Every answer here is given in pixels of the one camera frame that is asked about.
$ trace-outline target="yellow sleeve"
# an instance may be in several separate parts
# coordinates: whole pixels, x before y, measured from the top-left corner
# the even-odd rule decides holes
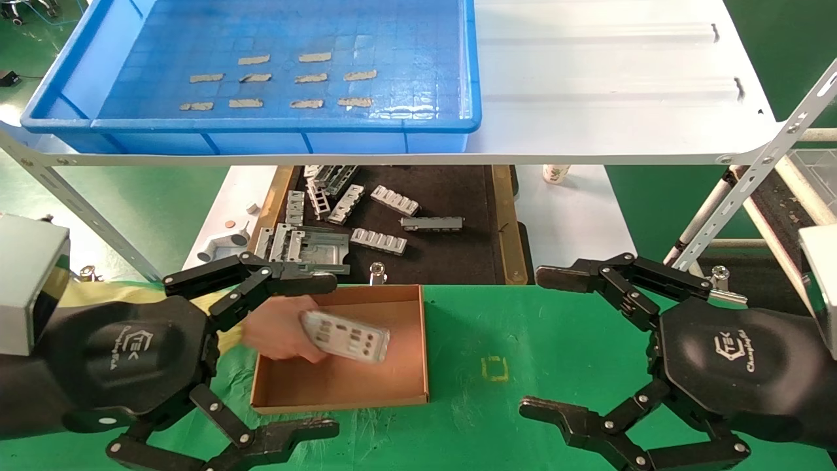
[[[206,296],[193,299],[192,302],[202,311],[208,313],[209,306],[223,296],[223,292],[214,292]],[[146,304],[156,303],[166,298],[166,294],[150,284],[131,282],[70,282],[64,290],[64,296],[59,302],[60,308],[74,308],[91,304],[123,301],[125,303]],[[218,348],[223,355],[241,341],[241,326],[236,325],[228,332],[218,333]]]

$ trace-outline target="cardboard box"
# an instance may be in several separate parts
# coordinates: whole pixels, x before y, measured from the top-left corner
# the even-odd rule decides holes
[[[262,414],[426,404],[429,399],[422,288],[340,287],[314,296],[323,311],[389,329],[387,357],[366,364],[329,355],[256,360],[250,405]]]

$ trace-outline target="human hand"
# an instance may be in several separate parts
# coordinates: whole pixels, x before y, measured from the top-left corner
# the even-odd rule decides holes
[[[301,356],[311,363],[326,358],[302,328],[300,316],[317,309],[311,296],[272,297],[242,322],[242,342],[273,360]]]

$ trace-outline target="blue plastic tray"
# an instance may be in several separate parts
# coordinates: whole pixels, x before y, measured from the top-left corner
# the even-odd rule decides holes
[[[365,70],[377,77],[343,79]],[[189,83],[203,74],[224,78]],[[338,106],[349,96],[372,106]],[[264,106],[229,107],[248,98]],[[473,0],[98,0],[21,123],[85,153],[455,153],[480,120]]]

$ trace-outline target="green table surface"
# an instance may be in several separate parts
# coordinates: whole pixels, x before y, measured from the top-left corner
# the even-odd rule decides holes
[[[288,464],[270,468],[611,469],[598,455],[564,445],[554,426],[520,417],[517,404],[534,395],[609,411],[650,379],[647,334],[592,294],[491,286],[428,286],[424,293],[430,403],[327,414],[341,424],[338,437],[302,443]],[[254,360],[243,346],[228,352],[213,390],[250,426],[305,417],[260,416],[249,408]],[[497,380],[505,375],[504,361],[507,380]],[[0,442],[0,470],[121,469],[105,457],[105,445],[117,434]],[[629,435],[644,448],[706,440],[664,407]],[[834,469],[822,450],[742,437],[752,456],[736,470]],[[204,459],[226,446],[196,411],[151,443]]]

